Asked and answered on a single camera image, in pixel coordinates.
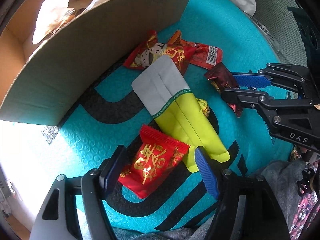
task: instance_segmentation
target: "gray blanket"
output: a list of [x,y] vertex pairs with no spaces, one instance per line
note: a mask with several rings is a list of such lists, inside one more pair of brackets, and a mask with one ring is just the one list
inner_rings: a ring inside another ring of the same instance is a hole
[[[269,183],[282,209],[288,228],[290,228],[292,225],[293,218],[297,212],[297,207],[300,202],[296,182],[297,180],[302,179],[301,171],[304,170],[305,165],[306,163],[302,159],[297,159],[291,163],[274,161],[268,166],[255,172],[255,174],[262,174]],[[241,209],[241,203],[244,204],[245,201],[240,199],[239,203],[238,210]],[[78,217],[83,239],[91,240],[85,215],[80,210],[78,210]],[[114,232],[119,240],[203,240],[209,229],[212,219],[213,217],[207,220],[198,229],[179,228],[160,233],[141,234],[136,231],[114,228]],[[240,222],[240,220],[241,215],[238,216],[237,214],[235,228],[232,232],[231,239],[237,239],[238,232],[236,225],[240,224],[237,223]]]

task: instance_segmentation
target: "teal mat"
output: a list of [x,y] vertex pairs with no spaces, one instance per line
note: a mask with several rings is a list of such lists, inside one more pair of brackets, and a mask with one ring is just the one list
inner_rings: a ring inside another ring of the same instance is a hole
[[[257,72],[265,68],[268,62],[278,62],[256,27],[229,0],[190,0],[181,21],[160,32],[159,41],[166,42],[177,29],[182,31],[183,39],[187,41],[220,47],[223,50],[223,63],[232,72],[248,72],[250,69]],[[244,161],[248,175],[271,160],[287,160],[292,145],[278,139],[272,140],[263,119],[255,110],[244,109],[241,118],[237,118],[204,78],[205,71],[189,65],[185,80],[196,97],[208,101],[217,117],[219,136],[226,148],[238,145],[239,151],[236,148],[237,155],[230,168],[241,175],[239,163],[243,166]],[[139,74],[139,71],[121,66],[95,90],[108,102],[120,101],[131,92],[131,82]],[[265,91],[275,98],[286,96],[285,90],[276,87],[267,88]],[[26,143],[37,153],[40,165],[47,167],[48,177],[53,181],[60,173],[74,177],[98,167],[105,158],[111,157],[119,144],[130,145],[142,124],[148,124],[151,120],[150,114],[144,108],[125,122],[105,124],[94,119],[79,105],[51,145],[45,146],[42,135],[36,135],[38,126],[30,128],[33,132],[29,132],[24,140],[28,141]],[[17,129],[26,127],[22,124],[15,126]],[[198,193],[199,188],[203,190],[200,173],[188,174],[186,179],[181,181],[181,186],[159,208],[152,214],[141,217],[137,215],[139,210],[141,214],[148,213],[145,203],[150,207],[159,203],[153,203],[152,199],[148,201],[148,198],[140,200],[125,187],[118,188],[104,205],[111,225],[118,228],[147,233],[200,225],[213,214],[216,201],[208,193]],[[77,198],[77,206],[83,210],[81,197]],[[121,213],[121,206],[127,206],[128,209]]]

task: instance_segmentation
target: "cardboard box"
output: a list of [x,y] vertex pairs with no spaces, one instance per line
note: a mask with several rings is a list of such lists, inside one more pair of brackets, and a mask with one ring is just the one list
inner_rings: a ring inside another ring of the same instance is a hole
[[[189,0],[108,0],[32,44],[44,0],[26,0],[0,36],[0,119],[57,125],[82,93],[147,31],[180,20]],[[85,8],[92,0],[69,0]]]

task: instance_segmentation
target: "dark red candy wrapper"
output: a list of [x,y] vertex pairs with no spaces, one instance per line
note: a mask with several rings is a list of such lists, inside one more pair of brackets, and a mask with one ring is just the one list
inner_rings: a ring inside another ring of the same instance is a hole
[[162,55],[168,55],[182,75],[185,74],[189,60],[196,48],[181,44],[164,44],[158,42],[156,31],[148,33],[148,40],[142,42],[126,59],[124,66],[130,69],[143,70],[149,67]]
[[146,198],[180,163],[190,146],[147,125],[142,126],[140,137],[143,144],[132,164],[123,168],[119,182],[139,198]]
[[174,33],[174,35],[169,39],[168,44],[196,48],[195,53],[190,59],[190,63],[199,67],[210,70],[213,66],[222,61],[222,49],[198,42],[185,41],[181,38],[180,30],[177,30]]
[[[221,93],[225,88],[239,88],[237,81],[226,66],[220,62],[214,68],[204,74],[207,80]],[[240,117],[243,108],[237,104],[228,104],[235,112],[237,117]]]

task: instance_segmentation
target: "textured rubber mat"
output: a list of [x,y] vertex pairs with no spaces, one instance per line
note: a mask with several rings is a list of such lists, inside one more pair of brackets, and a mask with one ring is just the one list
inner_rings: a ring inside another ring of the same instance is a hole
[[[160,32],[159,41],[166,42],[177,29],[188,41],[222,48],[223,62],[233,72],[257,72],[267,62],[277,61],[256,27],[229,0],[190,0],[181,21]],[[140,73],[124,68],[121,61],[112,66],[79,99],[60,130],[15,125],[15,129],[28,127],[22,141],[36,152],[48,184],[60,173],[74,177],[98,167],[119,144],[135,153],[141,144],[138,134],[142,124],[156,126],[132,91],[131,82]],[[209,120],[231,155],[223,166],[245,176],[271,160],[286,160],[292,146],[272,139],[255,110],[245,109],[237,118],[204,73],[203,68],[189,65],[185,80],[194,95],[207,100],[212,109]],[[265,91],[275,98],[286,96],[279,88]],[[146,199],[139,199],[118,183],[104,204],[112,226],[144,233],[200,225],[217,205],[200,173],[190,173],[183,163]],[[81,197],[77,206],[83,211]]]

